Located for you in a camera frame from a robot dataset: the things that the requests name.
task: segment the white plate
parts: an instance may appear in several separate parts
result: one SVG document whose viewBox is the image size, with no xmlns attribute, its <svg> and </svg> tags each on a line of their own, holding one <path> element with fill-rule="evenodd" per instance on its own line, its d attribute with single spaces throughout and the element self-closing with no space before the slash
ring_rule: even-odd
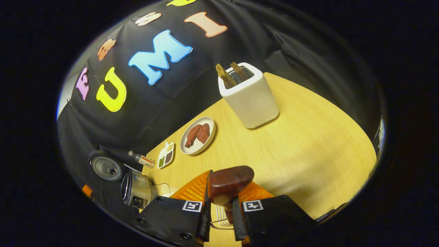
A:
<svg viewBox="0 0 439 247">
<path fill-rule="evenodd" d="M 204 144 L 202 142 L 200 142 L 197 138 L 195 138 L 193 145 L 190 146 L 189 148 L 187 148 L 184 146 L 184 144 L 186 144 L 186 141 L 187 141 L 187 134 L 197 124 L 201 124 L 201 125 L 208 124 L 209 125 L 209 138 L 207 138 L 207 141 Z M 181 151 L 185 154 L 190 154 L 190 155 L 195 155 L 195 154 L 200 153 L 205 148 L 207 148 L 207 146 L 209 146 L 210 142 L 213 139 L 213 136 L 215 135 L 215 129 L 216 129 L 215 122 L 213 121 L 212 118 L 210 118 L 208 116 L 204 116 L 204 117 L 196 120 L 187 128 L 187 130 L 184 132 L 183 136 L 181 137 L 181 141 L 180 141 Z"/>
<path fill-rule="evenodd" d="M 172 149 L 170 151 L 167 151 L 168 147 L 172 145 Z M 168 163 L 166 163 L 166 156 L 168 155 L 168 153 L 172 152 L 172 156 L 171 159 L 169 160 Z M 165 143 L 165 147 L 160 151 L 159 155 L 158 155 L 158 159 L 157 159 L 157 168 L 158 169 L 162 169 L 163 167 L 169 165 L 173 160 L 174 160 L 174 152 L 175 152 L 175 144 L 173 142 L 169 143 L 166 142 Z M 164 158 L 165 160 L 163 161 L 163 165 L 161 167 L 158 167 L 160 165 L 160 159 Z"/>
</svg>

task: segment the letter m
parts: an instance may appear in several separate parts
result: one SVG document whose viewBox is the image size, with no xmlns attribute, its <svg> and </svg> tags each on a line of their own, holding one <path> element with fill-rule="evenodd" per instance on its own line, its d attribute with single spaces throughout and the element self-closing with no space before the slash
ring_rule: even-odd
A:
<svg viewBox="0 0 439 247">
<path fill-rule="evenodd" d="M 171 62 L 178 62 L 192 51 L 192 47 L 184 46 L 171 36 L 171 31 L 165 30 L 152 40 L 154 52 L 139 51 L 128 61 L 128 66 L 136 66 L 148 77 L 148 84 L 154 85 L 161 77 L 161 71 L 151 68 L 168 69 L 169 64 L 165 53 L 171 57 Z"/>
</svg>

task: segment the rice cooker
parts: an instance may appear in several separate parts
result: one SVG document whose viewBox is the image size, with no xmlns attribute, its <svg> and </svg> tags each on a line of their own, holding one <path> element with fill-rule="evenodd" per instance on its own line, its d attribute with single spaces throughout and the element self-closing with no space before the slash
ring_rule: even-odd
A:
<svg viewBox="0 0 439 247">
<path fill-rule="evenodd" d="M 151 186 L 152 182 L 146 175 L 129 169 L 120 187 L 123 202 L 128 206 L 144 209 L 151 201 Z"/>
</svg>

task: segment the table surface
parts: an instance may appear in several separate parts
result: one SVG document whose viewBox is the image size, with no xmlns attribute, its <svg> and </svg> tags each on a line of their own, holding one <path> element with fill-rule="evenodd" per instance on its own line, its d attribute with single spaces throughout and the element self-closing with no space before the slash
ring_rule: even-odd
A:
<svg viewBox="0 0 439 247">
<path fill-rule="evenodd" d="M 142 173 L 154 184 L 167 183 L 173 194 L 207 170 L 247 165 L 255 172 L 255 183 L 275 196 L 288 195 L 313 219 L 350 201 L 376 163 L 366 133 L 323 97 L 276 75 L 264 76 L 279 106 L 276 119 L 247 129 L 221 99 L 146 155 L 157 162 L 165 142 L 174 142 L 171 164 L 163 169 L 157 164 L 153 169 L 144 167 Z M 179 148 L 181 137 L 203 116 L 215 121 L 214 139 L 200 154 L 186 155 Z M 205 243 L 207 247 L 240 245 L 233 231 L 213 228 Z"/>
</svg>

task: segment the glass bottle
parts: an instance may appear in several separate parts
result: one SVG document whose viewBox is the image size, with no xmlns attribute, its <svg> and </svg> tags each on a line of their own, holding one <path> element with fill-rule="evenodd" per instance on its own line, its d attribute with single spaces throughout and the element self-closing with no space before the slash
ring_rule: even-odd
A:
<svg viewBox="0 0 439 247">
<path fill-rule="evenodd" d="M 140 155 L 138 153 L 134 153 L 133 151 L 129 151 L 128 152 L 128 156 L 133 157 L 137 162 L 139 162 L 140 164 L 149 167 L 149 168 L 153 168 L 154 167 L 154 162 L 151 159 L 148 159 L 147 157 Z"/>
</svg>

